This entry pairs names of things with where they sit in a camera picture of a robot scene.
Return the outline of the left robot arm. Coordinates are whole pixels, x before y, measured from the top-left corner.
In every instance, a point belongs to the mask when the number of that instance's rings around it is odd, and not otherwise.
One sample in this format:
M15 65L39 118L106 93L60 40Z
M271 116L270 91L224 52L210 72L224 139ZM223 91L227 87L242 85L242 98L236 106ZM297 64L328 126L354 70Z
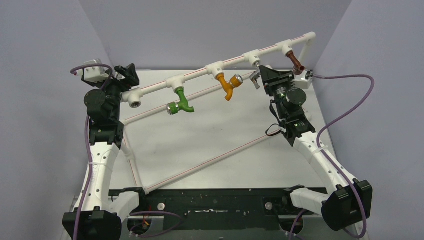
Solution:
M87 171L78 200L63 215L62 225L73 240L118 240L131 212L141 215L148 208L140 188L123 189L117 199L109 200L113 168L124 138L122 93L138 86L140 79L133 63L112 68L93 60L70 73L94 89L84 97Z

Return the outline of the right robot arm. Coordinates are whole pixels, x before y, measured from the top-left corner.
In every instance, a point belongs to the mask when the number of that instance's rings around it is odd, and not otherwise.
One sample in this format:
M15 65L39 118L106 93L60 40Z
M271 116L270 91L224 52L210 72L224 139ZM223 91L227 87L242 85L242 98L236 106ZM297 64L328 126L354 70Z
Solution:
M272 98L269 109L280 134L303 155L326 189L320 193L302 185L287 188L282 209L289 214L304 209L320 215L333 231L366 221L371 214L373 188L367 180L360 181L349 173L321 142L322 132L316 131L303 110L307 94L295 85L293 72L263 65L258 70L265 93Z

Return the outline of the chrome metal faucet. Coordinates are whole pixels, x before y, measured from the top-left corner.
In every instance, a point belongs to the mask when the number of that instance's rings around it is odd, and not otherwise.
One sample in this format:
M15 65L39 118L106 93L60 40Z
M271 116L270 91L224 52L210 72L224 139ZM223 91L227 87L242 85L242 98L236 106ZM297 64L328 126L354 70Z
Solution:
M260 79L260 78L261 78L260 70L256 70L256 71L252 72L251 75L249 76L249 79L253 83L256 90L258 90L261 87L258 83L258 79Z

